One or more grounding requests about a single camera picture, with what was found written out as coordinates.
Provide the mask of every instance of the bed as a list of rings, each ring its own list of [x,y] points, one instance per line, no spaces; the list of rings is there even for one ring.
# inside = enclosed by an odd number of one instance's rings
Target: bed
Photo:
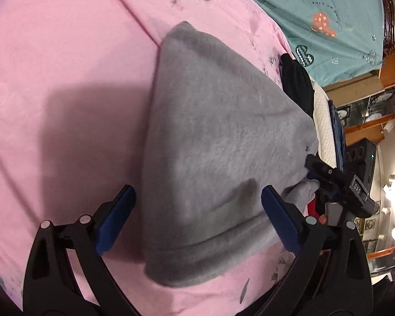
[[[277,58],[292,51],[252,0],[0,1],[0,284],[17,306],[41,221],[73,221],[111,200],[126,181],[139,184],[158,45],[184,19],[281,88]],[[315,91],[321,157],[333,165],[327,97],[318,85]],[[144,315],[209,316],[211,310],[231,316],[272,287],[293,261],[278,243],[223,277],[173,290],[144,275],[139,221],[132,214],[104,260]],[[73,253],[70,259],[83,295],[93,301]]]
[[[379,69],[395,47],[395,0],[255,0],[321,85]]]

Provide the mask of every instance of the gray fleece blanket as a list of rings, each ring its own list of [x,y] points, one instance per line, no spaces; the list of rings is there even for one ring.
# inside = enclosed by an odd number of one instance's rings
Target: gray fleece blanket
[[[300,211],[313,199],[313,121],[211,35],[175,27],[159,53],[142,172],[146,274],[205,282],[278,241],[262,209],[272,184]]]

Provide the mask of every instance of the framed picture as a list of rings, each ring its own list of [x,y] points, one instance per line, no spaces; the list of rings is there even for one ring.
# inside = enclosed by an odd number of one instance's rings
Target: framed picture
[[[356,219],[354,220],[354,223],[357,227],[358,232],[360,232],[360,219],[358,217],[356,217]]]
[[[347,117],[350,116],[351,106],[347,105],[337,110],[338,117],[340,120],[345,120]]]
[[[374,219],[367,219],[364,224],[364,231],[373,229],[375,225],[376,225],[376,217]]]
[[[379,215],[380,213],[380,201],[375,202],[376,206],[374,207],[375,210],[377,210],[374,215]]]
[[[366,254],[374,253],[376,251],[377,239],[363,241],[363,246]]]

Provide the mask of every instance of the clamp jaw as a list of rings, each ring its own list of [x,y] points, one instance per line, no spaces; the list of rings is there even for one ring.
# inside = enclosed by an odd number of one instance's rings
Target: clamp jaw
[[[321,225],[303,217],[272,186],[262,191],[262,206],[286,250],[296,259],[257,316],[366,316],[373,309],[372,283],[360,235],[352,221],[342,227]],[[310,299],[300,303],[313,285],[319,254],[328,260]]]
[[[62,226],[43,221],[26,267],[23,312],[30,316],[140,316],[100,257],[114,244],[135,201],[135,190],[126,185],[93,216],[84,215]],[[76,251],[99,305],[83,298],[66,249]]]

